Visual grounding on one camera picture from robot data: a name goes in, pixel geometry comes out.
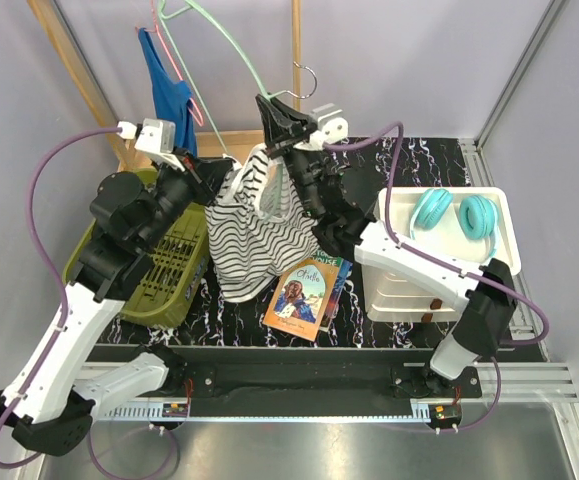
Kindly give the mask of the pink wire clothes hanger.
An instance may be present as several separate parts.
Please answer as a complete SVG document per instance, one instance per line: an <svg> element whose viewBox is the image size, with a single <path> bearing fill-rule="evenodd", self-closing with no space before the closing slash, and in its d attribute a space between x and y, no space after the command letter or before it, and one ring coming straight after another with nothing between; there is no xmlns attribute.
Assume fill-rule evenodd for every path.
<svg viewBox="0 0 579 480"><path fill-rule="evenodd" d="M180 67L178 66L178 64L176 63L176 61L173 58L173 54L172 54L173 43L171 41L167 41L164 38L164 27L161 25L161 22L158 19L158 15L156 13L156 1L150 1L149 7L150 7L150 13L151 13L153 26L151 29L149 29L149 28L145 28L145 29L150 34L151 39L152 39L152 34L155 35L156 40L159 42L160 49L165 54L166 60L169 62L170 67L173 69L174 77L171 77L169 75L169 72L166 69L166 67L164 66L161 58L160 58L160 60L163 64L165 70L167 71L169 77L173 81L185 81L185 78L183 77L183 75L181 73ZM191 113L193 121L194 121L193 124L195 124L198 127L202 127L204 125L204 115L203 115L200 107L198 106L198 104L193 96L193 93L192 93L191 102L192 102L192 107L190 108L190 113Z"/></svg>

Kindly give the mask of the striped black white tank top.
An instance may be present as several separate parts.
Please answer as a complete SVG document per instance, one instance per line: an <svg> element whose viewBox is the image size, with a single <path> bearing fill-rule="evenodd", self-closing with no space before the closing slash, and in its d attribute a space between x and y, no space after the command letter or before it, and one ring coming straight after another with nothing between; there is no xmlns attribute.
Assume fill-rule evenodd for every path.
<svg viewBox="0 0 579 480"><path fill-rule="evenodd" d="M282 160L269 158L263 144L233 162L205 214L217 282L230 303L252 299L318 249L315 221Z"/></svg>

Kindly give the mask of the blue tank top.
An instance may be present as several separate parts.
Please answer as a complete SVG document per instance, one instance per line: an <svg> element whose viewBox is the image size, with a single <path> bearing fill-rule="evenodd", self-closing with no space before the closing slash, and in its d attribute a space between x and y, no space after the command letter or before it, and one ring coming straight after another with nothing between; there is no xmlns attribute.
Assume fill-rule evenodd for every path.
<svg viewBox="0 0 579 480"><path fill-rule="evenodd" d="M190 113L192 93L185 81L173 81L165 70L150 34L137 32L152 84L152 99L158 119L175 124L174 146L198 154L194 121Z"/></svg>

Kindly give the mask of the mint green clothes hanger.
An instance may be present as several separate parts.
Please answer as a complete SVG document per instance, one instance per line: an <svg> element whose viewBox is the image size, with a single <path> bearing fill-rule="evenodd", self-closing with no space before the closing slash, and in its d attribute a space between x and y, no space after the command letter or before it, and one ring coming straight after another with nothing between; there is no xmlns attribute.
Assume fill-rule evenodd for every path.
<svg viewBox="0 0 579 480"><path fill-rule="evenodd" d="M288 95L298 110L318 80L301 59L301 2L284 1L290 10L278 13L275 1L225 1L221 12L241 28L238 38L206 9L209 4L183 1L169 8L160 1L154 19L195 93L198 123L213 130L223 151L234 153L228 133L249 130L246 113L255 95Z"/></svg>

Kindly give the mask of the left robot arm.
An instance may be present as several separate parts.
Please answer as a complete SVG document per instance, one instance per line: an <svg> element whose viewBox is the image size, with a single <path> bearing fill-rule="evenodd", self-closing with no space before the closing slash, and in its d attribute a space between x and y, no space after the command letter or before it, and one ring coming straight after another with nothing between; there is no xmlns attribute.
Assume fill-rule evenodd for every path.
<svg viewBox="0 0 579 480"><path fill-rule="evenodd" d="M185 362L167 347L143 347L92 382L76 379L97 339L154 266L152 255L191 204L210 205L234 159L196 158L184 149L156 169L147 187L134 172L113 173L90 204L94 232L68 281L60 306L25 367L0 390L0 432L34 455L63 456L101 416L145 393L177 394Z"/></svg>

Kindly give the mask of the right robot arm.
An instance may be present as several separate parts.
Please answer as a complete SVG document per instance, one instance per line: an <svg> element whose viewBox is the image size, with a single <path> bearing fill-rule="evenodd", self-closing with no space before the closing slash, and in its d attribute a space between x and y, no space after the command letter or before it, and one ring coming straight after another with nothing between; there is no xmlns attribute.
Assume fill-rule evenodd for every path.
<svg viewBox="0 0 579 480"><path fill-rule="evenodd" d="M343 174L325 168L327 151L358 150L363 143L335 144L332 128L275 97L259 94L256 103L265 152L287 167L305 215L316 222L312 232L319 246L332 256L400 274L460 313L422 374L429 393L449 394L466 367L493 356L501 344L519 298L509 266L496 259L475 265L434 256L413 239L398 237L388 219L378 221L348 201Z"/></svg>

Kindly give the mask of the wooden clothes rack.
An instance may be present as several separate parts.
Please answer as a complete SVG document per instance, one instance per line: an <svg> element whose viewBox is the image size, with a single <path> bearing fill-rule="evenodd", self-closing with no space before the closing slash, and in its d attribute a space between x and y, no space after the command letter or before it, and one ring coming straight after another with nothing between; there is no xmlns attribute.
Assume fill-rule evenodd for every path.
<svg viewBox="0 0 579 480"><path fill-rule="evenodd" d="M112 108L108 96L103 92L100 83L91 69L81 46L73 30L68 25L66 15L61 10L58 1L27 1L31 11L38 20L40 26L45 31L49 41L53 45L60 60L74 81L79 93L86 102L89 110L93 114L97 124L101 127L111 126L121 118ZM156 13L161 25L164 27L164 38L173 43L171 35L165 28L165 16L174 18L178 14L187 11L198 11L187 1L183 1L183 7L175 14L163 13L165 1L156 1ZM292 55L294 65L293 86L297 92L301 89L300 73L298 73L298 63L301 59L301 1L291 1L291 23L292 23ZM248 149L263 141L262 130L241 130L220 132L215 124L211 124L213 132L197 133L198 148L201 156L218 156L220 153L234 155L238 160L244 160ZM119 137L107 136L114 154L119 159L119 171L137 170L146 168L149 163L146 156L138 154L133 143L120 140Z"/></svg>

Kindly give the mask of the olive green plastic basket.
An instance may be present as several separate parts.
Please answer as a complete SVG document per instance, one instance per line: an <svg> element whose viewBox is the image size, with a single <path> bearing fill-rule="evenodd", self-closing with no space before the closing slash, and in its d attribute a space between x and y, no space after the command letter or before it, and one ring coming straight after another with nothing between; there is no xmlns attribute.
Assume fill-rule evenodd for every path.
<svg viewBox="0 0 579 480"><path fill-rule="evenodd" d="M63 271L97 300L121 300L121 319L173 328L189 311L209 260L204 206L172 204L157 170L118 172L98 186L93 223Z"/></svg>

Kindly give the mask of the orange Othello book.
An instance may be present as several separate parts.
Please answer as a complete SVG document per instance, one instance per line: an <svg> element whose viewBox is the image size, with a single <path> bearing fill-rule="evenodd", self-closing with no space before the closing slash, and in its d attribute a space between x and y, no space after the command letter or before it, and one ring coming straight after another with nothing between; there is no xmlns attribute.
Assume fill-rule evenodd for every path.
<svg viewBox="0 0 579 480"><path fill-rule="evenodd" d="M285 272L263 318L269 328L314 341L340 270L307 259Z"/></svg>

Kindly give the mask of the blue storey treehouse book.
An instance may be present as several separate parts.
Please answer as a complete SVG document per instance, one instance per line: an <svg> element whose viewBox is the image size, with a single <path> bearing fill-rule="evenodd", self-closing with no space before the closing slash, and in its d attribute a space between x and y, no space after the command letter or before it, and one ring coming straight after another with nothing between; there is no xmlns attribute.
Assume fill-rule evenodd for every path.
<svg viewBox="0 0 579 480"><path fill-rule="evenodd" d="M338 305L342 291L344 289L345 282L348 278L349 273L352 270L353 263L348 260L343 260L338 271L337 278L335 280L332 292L330 294L322 321L319 326L319 330L326 332L332 320L337 315Z"/></svg>

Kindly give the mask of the white drawer storage box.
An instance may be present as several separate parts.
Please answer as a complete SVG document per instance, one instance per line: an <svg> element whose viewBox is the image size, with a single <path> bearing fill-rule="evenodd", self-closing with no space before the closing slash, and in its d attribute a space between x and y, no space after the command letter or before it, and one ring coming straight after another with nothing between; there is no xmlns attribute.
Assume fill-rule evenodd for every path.
<svg viewBox="0 0 579 480"><path fill-rule="evenodd" d="M356 247L362 266L365 310L376 322L421 322L426 314L436 322L453 322L467 305L466 292L477 282L462 278L446 268L399 247L385 229L385 214L398 242L412 243L428 255L460 270L476 272L490 260L505 263L515 277L521 271L521 260L505 193L496 187L448 187L453 204L438 225L430 231L417 230L409 235L409 221L415 204L426 191L424 187L395 187L390 192L390 207L385 207L388 191L382 189L374 208L375 223L367 226ZM495 256L487 260L489 241L470 241L458 223L458 207L463 198L482 195L499 209L500 243Z"/></svg>

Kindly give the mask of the teal cat ear headphones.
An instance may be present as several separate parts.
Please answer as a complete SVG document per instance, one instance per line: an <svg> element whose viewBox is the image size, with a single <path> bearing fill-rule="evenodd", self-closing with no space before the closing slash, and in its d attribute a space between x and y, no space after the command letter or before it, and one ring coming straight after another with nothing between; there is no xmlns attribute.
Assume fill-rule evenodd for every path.
<svg viewBox="0 0 579 480"><path fill-rule="evenodd" d="M409 221L409 235L415 238L417 230L434 229L453 204L454 195L444 188L426 190L415 204ZM497 253L500 243L500 213L495 202L482 195L470 195L462 199L458 207L458 223L470 241L488 240L487 260Z"/></svg>

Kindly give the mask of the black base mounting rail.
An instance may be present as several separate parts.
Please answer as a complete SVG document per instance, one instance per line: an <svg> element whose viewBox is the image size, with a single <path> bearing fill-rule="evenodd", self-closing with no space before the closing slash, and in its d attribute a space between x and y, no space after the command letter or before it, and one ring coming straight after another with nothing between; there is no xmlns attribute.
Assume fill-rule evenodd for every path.
<svg viewBox="0 0 579 480"><path fill-rule="evenodd" d="M421 422L429 403L478 400L475 368L453 381L427 372L430 353L371 349L174 346L180 382L139 400L191 401L194 420ZM183 383L192 384L186 394Z"/></svg>

